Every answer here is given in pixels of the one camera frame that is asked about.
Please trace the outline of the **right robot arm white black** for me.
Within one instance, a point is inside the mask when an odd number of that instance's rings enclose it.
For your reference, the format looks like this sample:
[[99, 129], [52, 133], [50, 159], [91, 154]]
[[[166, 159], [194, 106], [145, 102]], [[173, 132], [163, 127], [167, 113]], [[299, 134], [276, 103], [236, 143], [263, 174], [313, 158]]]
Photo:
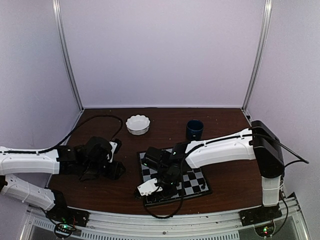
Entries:
[[257, 161], [262, 206], [257, 208], [256, 216], [266, 221], [276, 212], [285, 165], [280, 140], [260, 120], [253, 121], [250, 128], [230, 135], [177, 143], [171, 151], [149, 147], [141, 163], [156, 174], [139, 185], [137, 191], [141, 196], [170, 198], [176, 195], [185, 172], [237, 160]]

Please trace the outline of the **folding black silver chessboard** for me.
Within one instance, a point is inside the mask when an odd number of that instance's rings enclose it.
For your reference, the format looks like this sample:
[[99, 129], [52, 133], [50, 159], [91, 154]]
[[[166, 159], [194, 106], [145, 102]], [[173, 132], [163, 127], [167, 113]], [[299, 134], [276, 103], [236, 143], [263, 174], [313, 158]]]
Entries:
[[[142, 163], [142, 159], [144, 158], [144, 156], [145, 156], [145, 152], [143, 151], [137, 152], [137, 159], [138, 159], [138, 163], [140, 164], [139, 166], [140, 178], [142, 180], [142, 183], [150, 180], [157, 173], [156, 170], [153, 170]], [[195, 169], [192, 169], [191, 171], [186, 172], [183, 175], [183, 181], [184, 181], [184, 198], [183, 198], [184, 200], [212, 194], [211, 186], [207, 181], [207, 178], [202, 172], [201, 168], [195, 168]], [[205, 189], [201, 189], [202, 184], [206, 184]], [[150, 204], [150, 196], [147, 196], [146, 199], [143, 200], [143, 204], [146, 207], [166, 205], [166, 204]]]

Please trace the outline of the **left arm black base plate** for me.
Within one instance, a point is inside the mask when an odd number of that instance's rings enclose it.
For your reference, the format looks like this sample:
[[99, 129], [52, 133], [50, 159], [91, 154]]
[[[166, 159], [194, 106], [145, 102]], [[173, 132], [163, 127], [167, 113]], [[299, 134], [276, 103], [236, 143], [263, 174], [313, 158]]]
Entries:
[[86, 227], [90, 216], [88, 211], [62, 206], [54, 206], [46, 214], [51, 220], [79, 227]]

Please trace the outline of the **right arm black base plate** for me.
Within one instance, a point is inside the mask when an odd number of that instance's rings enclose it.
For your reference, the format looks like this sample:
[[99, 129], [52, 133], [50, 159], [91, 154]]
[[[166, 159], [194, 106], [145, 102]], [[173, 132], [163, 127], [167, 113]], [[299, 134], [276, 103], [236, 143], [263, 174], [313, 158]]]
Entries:
[[271, 221], [282, 216], [282, 211], [278, 206], [272, 207], [255, 207], [251, 209], [241, 210], [239, 217], [242, 226], [255, 225], [267, 221]]

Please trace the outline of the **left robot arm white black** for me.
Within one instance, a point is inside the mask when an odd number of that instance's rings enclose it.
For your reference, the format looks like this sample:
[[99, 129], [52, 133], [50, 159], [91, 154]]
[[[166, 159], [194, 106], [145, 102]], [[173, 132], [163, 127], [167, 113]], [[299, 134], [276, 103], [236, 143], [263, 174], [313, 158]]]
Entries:
[[115, 155], [122, 146], [118, 139], [91, 137], [84, 145], [58, 145], [50, 149], [18, 150], [0, 148], [0, 193], [53, 213], [61, 222], [72, 218], [62, 192], [41, 188], [18, 178], [17, 174], [46, 173], [79, 176], [80, 181], [100, 176], [119, 179], [126, 171]]

